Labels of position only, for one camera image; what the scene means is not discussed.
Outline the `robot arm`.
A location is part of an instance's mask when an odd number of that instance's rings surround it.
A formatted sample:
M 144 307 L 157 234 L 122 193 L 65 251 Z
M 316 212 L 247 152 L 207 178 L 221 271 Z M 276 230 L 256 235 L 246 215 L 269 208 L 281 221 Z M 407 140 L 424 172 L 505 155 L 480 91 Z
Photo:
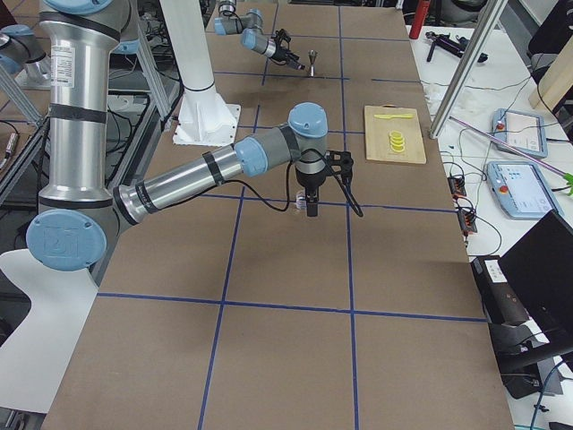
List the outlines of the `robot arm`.
M 240 35 L 241 44 L 277 65 L 304 70 L 300 57 L 290 50 L 290 34 L 280 29 L 266 38 L 262 31 L 263 19 L 259 9 L 252 8 L 245 15 L 236 13 L 236 1 L 220 1 L 214 30 L 220 36 Z
M 195 1 L 161 5 L 184 86 L 175 142 L 203 144 L 198 159 L 135 185 L 105 184 L 109 59 L 138 26 L 132 1 L 44 1 L 39 23 L 51 40 L 49 181 L 26 244 L 58 271 L 98 262 L 108 243 L 153 213 L 186 202 L 235 176 L 258 176 L 286 164 L 300 176 L 322 172 L 325 110 L 304 102 L 267 132 L 235 137 L 237 105 L 218 94 L 201 8 Z

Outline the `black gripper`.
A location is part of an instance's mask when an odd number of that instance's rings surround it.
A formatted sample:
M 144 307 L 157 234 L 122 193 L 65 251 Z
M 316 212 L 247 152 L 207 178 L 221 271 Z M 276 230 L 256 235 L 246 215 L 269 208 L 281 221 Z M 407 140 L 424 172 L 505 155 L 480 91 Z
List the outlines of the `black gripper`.
M 306 207 L 308 201 L 307 216 L 317 217 L 320 201 L 318 187 L 326 180 L 326 165 L 320 156 L 303 156 L 295 163 L 295 173 L 298 184 L 307 187 L 306 191 L 299 191 L 299 206 Z
M 275 53 L 270 58 L 276 64 L 286 64 L 287 67 L 294 70 L 304 70 L 305 65 L 298 61 L 292 60 L 292 52 L 290 51 L 289 42 L 274 42 Z

